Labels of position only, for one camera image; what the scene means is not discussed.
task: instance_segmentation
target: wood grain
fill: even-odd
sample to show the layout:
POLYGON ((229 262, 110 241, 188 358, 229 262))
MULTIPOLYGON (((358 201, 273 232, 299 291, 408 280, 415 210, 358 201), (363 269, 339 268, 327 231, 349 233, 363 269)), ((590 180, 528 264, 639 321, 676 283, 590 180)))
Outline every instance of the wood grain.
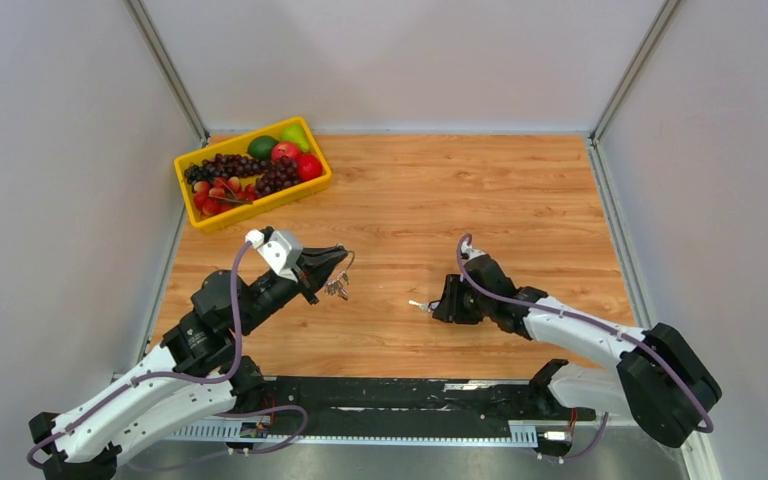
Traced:
MULTIPOLYGON (((190 310, 252 228, 288 229, 306 246, 357 253, 350 300, 291 302, 246 337, 269 375, 528 378, 559 348, 434 321, 408 300, 439 298, 455 244, 472 232, 517 285, 616 322, 633 319, 584 145, 578 137, 322 135, 329 190, 212 234, 183 232, 154 334, 190 310)), ((241 275, 265 270, 255 255, 241 275)))

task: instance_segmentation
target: yellow tray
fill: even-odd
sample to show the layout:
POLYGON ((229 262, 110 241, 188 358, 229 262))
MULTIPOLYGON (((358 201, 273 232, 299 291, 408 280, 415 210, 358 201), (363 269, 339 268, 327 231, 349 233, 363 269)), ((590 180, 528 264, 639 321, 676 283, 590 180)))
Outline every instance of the yellow tray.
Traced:
MULTIPOLYGON (((175 159, 175 174, 178 176, 178 183, 181 186, 181 195, 184 196, 184 203, 187 205, 187 216, 190 218, 190 224, 205 233, 215 232, 216 230, 233 225, 247 218, 260 215, 273 208, 321 192, 328 188, 328 185, 331 183, 331 167, 328 166, 328 162, 325 160, 325 155, 322 154, 322 150, 319 149, 319 145, 313 138, 313 134, 310 133, 310 128, 308 128, 307 122, 305 122, 302 117, 289 118, 283 122, 278 122, 274 125, 261 128, 255 132, 240 135, 239 137, 225 140, 216 145, 211 145, 202 148, 201 150, 181 155, 175 159), (261 135, 269 135, 278 139, 281 131, 289 125, 300 125, 304 130, 307 141, 310 144, 310 153, 316 155, 316 158, 322 163, 322 175, 319 178, 259 198, 251 205, 243 205, 212 217, 205 217, 201 212, 196 210, 195 205, 193 204, 193 189, 184 178, 184 170, 186 170, 187 167, 191 164, 201 165, 202 160, 213 158, 217 153, 223 155, 246 155, 246 149, 248 149, 249 143, 251 143, 252 140, 261 135)), ((250 183, 254 183, 258 176, 259 175, 256 175, 245 179, 241 178, 240 181, 243 184, 243 188, 250 183)))

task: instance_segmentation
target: fruit basket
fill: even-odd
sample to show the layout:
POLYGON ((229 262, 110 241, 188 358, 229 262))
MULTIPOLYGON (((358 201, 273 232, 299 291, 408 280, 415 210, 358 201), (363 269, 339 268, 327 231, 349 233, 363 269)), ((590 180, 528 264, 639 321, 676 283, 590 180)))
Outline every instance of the fruit basket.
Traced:
POLYGON ((187 206, 190 224, 205 233, 214 232, 321 192, 328 188, 332 176, 325 156, 302 117, 293 117, 181 155, 175 159, 174 166, 181 187, 181 195, 187 206), (264 137, 271 137, 274 143, 279 139, 282 142, 277 146, 270 145, 270 140, 264 137), (289 142, 291 145, 285 145, 284 142, 289 142), (284 150, 280 150, 285 148, 282 146, 289 147, 286 152, 289 156, 281 155, 285 153, 284 150), (294 146, 298 149, 294 152, 289 151, 294 146), (272 150, 268 164, 264 163, 266 160, 264 155, 269 152, 266 148, 272 150), (316 178, 305 180, 300 177, 304 172, 297 170, 301 160, 311 158, 309 156, 305 158, 307 154, 316 157, 321 164, 321 172, 316 178), (202 183, 195 180, 207 182, 210 185, 203 187, 202 183), (218 193, 212 192, 218 192, 219 190, 214 188, 222 187, 225 188, 224 193, 227 198, 219 199, 218 193), (201 193, 205 190, 201 190, 199 192, 201 194, 197 197, 197 192, 194 190, 196 188, 210 188, 207 191, 211 194, 206 195, 201 193), (217 208, 213 208, 214 204, 209 203, 210 201, 214 201, 217 208))

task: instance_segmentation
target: green pear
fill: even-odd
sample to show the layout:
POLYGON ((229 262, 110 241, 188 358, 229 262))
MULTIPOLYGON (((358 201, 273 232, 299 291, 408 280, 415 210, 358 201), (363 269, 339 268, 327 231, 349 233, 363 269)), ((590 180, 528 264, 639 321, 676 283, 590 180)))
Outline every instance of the green pear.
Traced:
POLYGON ((282 142, 293 142, 299 146, 304 153, 310 152, 310 143, 307 141, 307 135, 301 125, 290 125, 281 131, 282 142))

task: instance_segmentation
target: green fruit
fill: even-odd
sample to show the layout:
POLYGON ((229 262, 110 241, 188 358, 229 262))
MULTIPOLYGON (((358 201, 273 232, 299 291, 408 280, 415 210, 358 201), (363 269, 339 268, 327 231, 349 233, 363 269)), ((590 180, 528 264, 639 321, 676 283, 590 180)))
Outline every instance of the green fruit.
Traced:
POLYGON ((307 135, 301 125, 290 125, 281 131, 282 142, 293 142, 304 152, 310 152, 310 143, 307 142, 307 135))
POLYGON ((278 140, 275 140, 269 135, 261 135, 252 140, 252 143, 249 144, 249 148, 246 151, 249 155, 258 160, 271 160, 272 149, 275 148, 275 145, 278 145, 278 140))

